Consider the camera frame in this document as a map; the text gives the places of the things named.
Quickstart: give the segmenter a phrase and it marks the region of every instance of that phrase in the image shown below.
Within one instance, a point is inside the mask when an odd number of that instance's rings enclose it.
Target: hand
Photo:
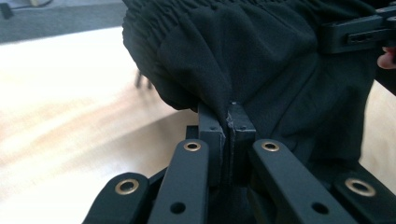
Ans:
[[[396,63],[394,63],[394,57],[396,54],[396,47],[392,48],[382,48],[385,51],[385,54],[381,55],[378,60],[377,64],[379,67],[384,69],[394,69],[396,68]]]

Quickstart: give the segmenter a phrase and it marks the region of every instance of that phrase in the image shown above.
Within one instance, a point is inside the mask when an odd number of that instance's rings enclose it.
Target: metal rivet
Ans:
[[[348,178],[346,180],[346,186],[353,192],[364,197],[373,197],[376,194],[375,189],[371,185],[357,178]]]
[[[199,149],[201,149],[201,144],[196,142],[189,142],[184,145],[184,149],[188,151],[198,151]]]
[[[262,148],[267,151],[278,151],[279,150],[279,146],[273,142],[263,142]]]
[[[139,188],[139,182],[136,179],[121,180],[115,191],[120,195],[127,195],[135,192]]]

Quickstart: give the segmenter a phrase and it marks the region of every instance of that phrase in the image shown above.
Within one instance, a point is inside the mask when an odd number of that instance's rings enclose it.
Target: wooden table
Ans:
[[[0,46],[0,223],[80,223],[112,177],[167,165],[197,117],[135,73],[120,27]],[[393,192],[395,111],[375,84],[361,163]]]

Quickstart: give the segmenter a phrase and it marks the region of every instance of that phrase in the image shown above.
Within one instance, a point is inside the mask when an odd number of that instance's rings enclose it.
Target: black garment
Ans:
[[[225,128],[228,105],[238,102],[262,138],[284,143],[305,164],[359,159],[378,55],[322,55],[317,30],[372,15],[373,7],[359,0],[124,2],[124,45],[166,103],[185,109],[203,101]]]

